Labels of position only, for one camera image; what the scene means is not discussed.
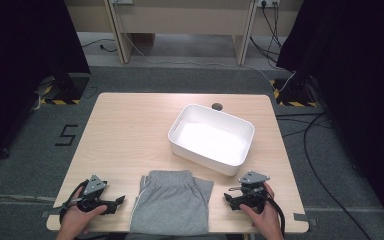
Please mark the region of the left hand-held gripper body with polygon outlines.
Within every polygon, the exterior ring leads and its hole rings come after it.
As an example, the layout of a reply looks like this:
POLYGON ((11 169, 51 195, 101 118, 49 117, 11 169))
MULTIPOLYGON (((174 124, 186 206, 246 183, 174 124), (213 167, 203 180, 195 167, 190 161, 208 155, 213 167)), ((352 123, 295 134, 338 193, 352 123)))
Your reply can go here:
POLYGON ((91 178, 86 181, 86 186, 79 194, 80 200, 77 202, 77 207, 83 212, 90 212, 98 206, 103 205, 100 196, 106 185, 106 181, 102 181, 97 175, 92 175, 91 178))

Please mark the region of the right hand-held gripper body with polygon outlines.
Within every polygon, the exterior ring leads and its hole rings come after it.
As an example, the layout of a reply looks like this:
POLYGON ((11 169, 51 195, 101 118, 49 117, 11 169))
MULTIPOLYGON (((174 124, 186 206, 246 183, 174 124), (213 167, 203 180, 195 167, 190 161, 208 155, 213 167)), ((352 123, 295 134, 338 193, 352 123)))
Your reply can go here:
POLYGON ((262 212, 268 198, 268 192, 264 186, 264 182, 267 180, 269 180, 268 176, 254 171, 248 171, 240 177, 238 182, 241 184, 243 204, 262 212))

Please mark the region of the white plastic storage bin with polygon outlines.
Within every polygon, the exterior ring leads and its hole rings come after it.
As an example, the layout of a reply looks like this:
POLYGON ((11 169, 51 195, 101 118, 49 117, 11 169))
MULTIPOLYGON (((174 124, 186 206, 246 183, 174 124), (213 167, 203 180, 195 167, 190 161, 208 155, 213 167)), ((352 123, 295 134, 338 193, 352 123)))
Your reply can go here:
POLYGON ((227 176, 235 176, 245 163, 255 133, 244 119, 189 104, 183 108, 170 130, 172 152, 227 176))

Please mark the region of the grey pants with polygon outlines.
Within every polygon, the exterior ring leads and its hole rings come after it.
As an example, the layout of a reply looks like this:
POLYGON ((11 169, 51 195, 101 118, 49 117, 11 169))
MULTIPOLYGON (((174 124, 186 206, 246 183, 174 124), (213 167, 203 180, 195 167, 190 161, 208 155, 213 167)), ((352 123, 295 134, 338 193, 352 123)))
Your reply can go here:
POLYGON ((165 236, 206 234, 213 185, 187 170, 150 171, 140 180, 130 232, 165 236))

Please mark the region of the person's right hand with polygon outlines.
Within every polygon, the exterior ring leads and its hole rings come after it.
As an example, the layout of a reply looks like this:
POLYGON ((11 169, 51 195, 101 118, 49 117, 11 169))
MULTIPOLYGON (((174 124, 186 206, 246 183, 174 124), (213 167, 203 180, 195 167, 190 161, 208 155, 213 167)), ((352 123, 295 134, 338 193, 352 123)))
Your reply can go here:
POLYGON ((264 209, 261 213, 256 213, 245 204, 241 204, 240 209, 250 217, 252 226, 256 227, 266 238, 281 234, 278 213, 269 201, 265 202, 264 209))

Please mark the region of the person's left hand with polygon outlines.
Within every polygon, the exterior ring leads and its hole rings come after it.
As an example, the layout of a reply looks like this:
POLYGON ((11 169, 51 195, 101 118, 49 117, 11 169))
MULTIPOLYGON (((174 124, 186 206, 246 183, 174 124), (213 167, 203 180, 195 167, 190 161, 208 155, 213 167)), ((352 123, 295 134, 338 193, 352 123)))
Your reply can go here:
POLYGON ((85 231, 89 223, 97 216, 107 210, 105 205, 99 206, 92 211, 83 212, 78 209, 77 205, 74 204, 70 207, 63 217, 60 231, 70 232, 71 234, 78 235, 85 231))

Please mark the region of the grey tape strip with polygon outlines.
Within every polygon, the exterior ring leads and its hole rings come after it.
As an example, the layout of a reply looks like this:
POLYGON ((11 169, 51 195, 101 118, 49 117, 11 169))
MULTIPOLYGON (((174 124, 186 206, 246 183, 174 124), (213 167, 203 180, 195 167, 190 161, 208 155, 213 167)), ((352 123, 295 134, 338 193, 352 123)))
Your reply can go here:
POLYGON ((53 208, 46 211, 43 211, 41 213, 41 218, 48 218, 50 215, 60 215, 62 209, 61 208, 53 208))
POLYGON ((294 213, 294 220, 307 222, 310 226, 317 226, 317 220, 309 218, 306 214, 294 213))

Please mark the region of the black stand base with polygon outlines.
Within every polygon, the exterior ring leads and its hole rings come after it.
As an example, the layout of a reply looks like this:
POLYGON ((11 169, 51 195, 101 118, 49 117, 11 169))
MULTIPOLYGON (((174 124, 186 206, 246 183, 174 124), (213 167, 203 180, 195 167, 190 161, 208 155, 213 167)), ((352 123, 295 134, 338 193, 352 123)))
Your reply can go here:
POLYGON ((293 107, 316 107, 317 102, 307 85, 294 86, 291 79, 270 80, 273 95, 278 105, 293 107))
POLYGON ((90 80, 89 74, 69 74, 67 80, 46 78, 38 87, 40 102, 52 105, 76 105, 90 80))

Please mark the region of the dark curtain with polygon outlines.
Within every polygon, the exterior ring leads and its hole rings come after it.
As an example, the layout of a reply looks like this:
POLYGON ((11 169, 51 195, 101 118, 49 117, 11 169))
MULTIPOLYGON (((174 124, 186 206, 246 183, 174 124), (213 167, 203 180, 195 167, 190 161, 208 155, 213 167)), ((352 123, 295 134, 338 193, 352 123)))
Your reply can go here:
POLYGON ((0 151, 47 77, 89 66, 64 0, 0 0, 0 151))
POLYGON ((317 80, 384 207, 384 0, 303 0, 278 64, 317 80))

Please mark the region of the beige wooden desk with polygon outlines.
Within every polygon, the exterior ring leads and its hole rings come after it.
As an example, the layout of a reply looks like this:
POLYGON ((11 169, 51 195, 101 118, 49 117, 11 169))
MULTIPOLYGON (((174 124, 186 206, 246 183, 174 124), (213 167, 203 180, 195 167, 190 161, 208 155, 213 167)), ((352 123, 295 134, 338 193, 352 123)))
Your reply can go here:
POLYGON ((134 34, 227 35, 236 62, 245 62, 250 38, 290 34, 304 0, 280 0, 279 7, 257 8, 257 0, 64 0, 78 32, 111 32, 120 62, 127 64, 134 34))

